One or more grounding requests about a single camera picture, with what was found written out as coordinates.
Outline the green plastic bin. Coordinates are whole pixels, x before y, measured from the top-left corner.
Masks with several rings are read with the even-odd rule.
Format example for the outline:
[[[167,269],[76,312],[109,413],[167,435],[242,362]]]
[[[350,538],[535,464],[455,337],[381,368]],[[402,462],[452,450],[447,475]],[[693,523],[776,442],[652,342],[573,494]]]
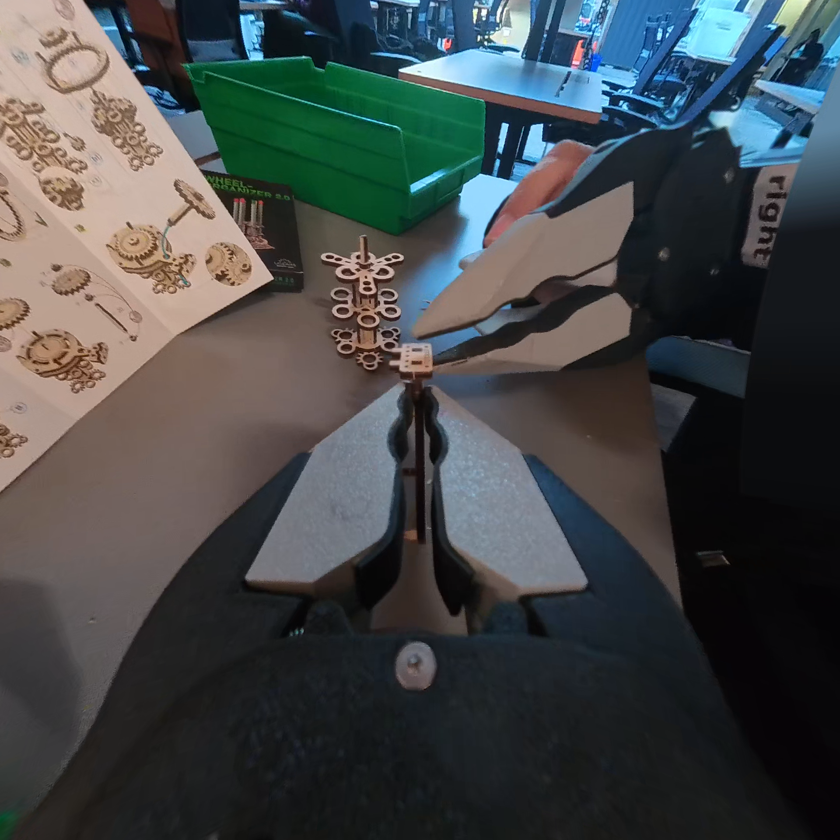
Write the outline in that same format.
[[[454,200],[481,170],[485,105],[309,57],[184,66],[231,175],[389,235]]]

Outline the black model kit box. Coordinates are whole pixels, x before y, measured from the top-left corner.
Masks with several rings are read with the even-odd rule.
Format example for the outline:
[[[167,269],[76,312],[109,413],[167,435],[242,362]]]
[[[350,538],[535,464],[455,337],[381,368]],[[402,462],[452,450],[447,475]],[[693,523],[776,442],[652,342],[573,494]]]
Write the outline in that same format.
[[[287,185],[201,169],[208,183],[247,238],[276,292],[299,293],[305,287],[298,218],[293,193]]]

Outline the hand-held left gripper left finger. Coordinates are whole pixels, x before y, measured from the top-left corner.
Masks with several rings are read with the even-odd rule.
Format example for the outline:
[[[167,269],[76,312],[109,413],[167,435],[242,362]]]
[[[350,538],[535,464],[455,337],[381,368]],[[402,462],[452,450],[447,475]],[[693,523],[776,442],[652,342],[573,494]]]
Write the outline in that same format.
[[[401,570],[413,409],[396,385],[308,455],[246,573],[252,589],[373,607]]]

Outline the person's right hand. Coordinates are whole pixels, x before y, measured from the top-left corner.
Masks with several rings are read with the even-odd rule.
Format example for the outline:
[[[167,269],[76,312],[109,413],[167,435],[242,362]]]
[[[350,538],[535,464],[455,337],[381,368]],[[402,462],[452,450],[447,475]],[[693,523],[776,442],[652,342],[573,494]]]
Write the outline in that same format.
[[[572,140],[555,144],[500,205],[488,224],[483,248],[490,247],[520,218],[556,201],[594,150]]]

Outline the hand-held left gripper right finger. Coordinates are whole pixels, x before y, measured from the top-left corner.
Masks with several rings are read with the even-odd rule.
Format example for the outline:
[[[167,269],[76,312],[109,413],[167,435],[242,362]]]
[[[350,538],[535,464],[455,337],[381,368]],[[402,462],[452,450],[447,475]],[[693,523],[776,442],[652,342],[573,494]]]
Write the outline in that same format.
[[[522,451],[427,389],[434,577],[453,615],[583,592],[588,580]]]

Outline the model manual with gear drawings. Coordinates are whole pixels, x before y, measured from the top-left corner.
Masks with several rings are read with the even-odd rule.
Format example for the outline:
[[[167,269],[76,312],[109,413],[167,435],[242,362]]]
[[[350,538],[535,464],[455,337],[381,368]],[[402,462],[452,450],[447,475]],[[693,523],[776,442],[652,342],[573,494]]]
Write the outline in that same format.
[[[1,488],[271,282],[83,2],[1,2]]]

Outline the small perforated wooden block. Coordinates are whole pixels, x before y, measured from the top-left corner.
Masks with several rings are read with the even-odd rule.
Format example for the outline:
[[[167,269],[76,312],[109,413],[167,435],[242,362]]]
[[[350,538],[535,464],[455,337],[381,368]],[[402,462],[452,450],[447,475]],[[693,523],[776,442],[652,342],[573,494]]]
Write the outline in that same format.
[[[431,343],[404,343],[390,359],[389,368],[404,383],[424,383],[434,374],[434,348]]]

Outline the grey table with wooden edge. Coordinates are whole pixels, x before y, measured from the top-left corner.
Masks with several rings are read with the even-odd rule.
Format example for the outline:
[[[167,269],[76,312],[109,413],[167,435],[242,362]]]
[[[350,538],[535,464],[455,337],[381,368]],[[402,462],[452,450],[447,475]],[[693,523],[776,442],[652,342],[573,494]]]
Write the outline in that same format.
[[[485,103],[481,173],[500,179],[511,176],[531,126],[558,119],[596,124],[602,116],[602,76],[514,54],[469,49],[399,69],[398,76]]]

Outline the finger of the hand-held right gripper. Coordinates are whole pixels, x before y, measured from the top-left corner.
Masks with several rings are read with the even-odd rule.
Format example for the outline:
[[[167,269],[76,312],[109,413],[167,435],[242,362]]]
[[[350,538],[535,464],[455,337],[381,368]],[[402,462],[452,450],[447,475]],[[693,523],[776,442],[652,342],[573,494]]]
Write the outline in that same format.
[[[520,218],[465,264],[418,318],[419,339],[487,320],[552,277],[576,279],[617,257],[634,219],[634,184],[626,182],[555,217]]]
[[[512,304],[531,292],[445,289],[429,304],[429,335],[449,335],[491,321],[494,329],[434,356],[437,372],[519,375],[573,367],[593,355],[621,361],[644,347],[650,314],[615,289],[563,289],[530,308]]]

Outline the black office chair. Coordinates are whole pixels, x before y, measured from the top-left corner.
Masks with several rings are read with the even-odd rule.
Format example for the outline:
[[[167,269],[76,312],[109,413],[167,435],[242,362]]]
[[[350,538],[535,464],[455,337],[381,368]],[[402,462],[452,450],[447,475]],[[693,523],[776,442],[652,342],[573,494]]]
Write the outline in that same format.
[[[632,87],[604,80],[607,104],[602,108],[598,128],[606,131],[606,137],[618,137],[627,131],[656,128],[666,106],[648,94],[657,74],[663,70],[672,57],[678,43],[685,37],[693,24],[698,10],[690,8],[681,12],[669,34],[660,47],[649,57]]]

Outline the thin dark wooden stick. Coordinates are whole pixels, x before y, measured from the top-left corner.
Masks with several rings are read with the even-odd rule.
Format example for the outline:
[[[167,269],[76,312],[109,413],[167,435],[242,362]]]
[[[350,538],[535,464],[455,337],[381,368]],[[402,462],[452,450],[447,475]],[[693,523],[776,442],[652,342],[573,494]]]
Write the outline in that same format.
[[[426,387],[422,379],[401,374],[401,381],[413,406],[414,468],[409,472],[414,477],[414,508],[416,541],[427,541],[426,512],[426,424],[425,395]]]

